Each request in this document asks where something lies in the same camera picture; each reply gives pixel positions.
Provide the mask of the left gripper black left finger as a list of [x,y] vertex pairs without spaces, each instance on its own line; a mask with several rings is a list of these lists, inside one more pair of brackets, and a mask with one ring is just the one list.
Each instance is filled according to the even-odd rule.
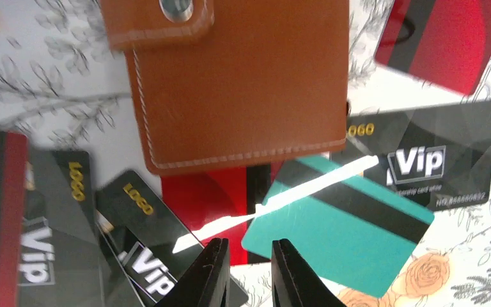
[[212,239],[156,307],[222,307],[230,301],[229,240]]

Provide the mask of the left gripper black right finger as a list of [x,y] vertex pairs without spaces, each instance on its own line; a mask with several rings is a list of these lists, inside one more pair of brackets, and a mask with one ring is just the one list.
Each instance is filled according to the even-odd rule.
[[272,242],[271,275],[276,307],[345,307],[288,239]]

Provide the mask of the brown leather card holder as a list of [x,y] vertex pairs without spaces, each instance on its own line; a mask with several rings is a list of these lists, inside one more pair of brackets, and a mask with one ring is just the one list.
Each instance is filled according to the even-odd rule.
[[178,175],[343,149],[348,1],[102,1],[147,169]]

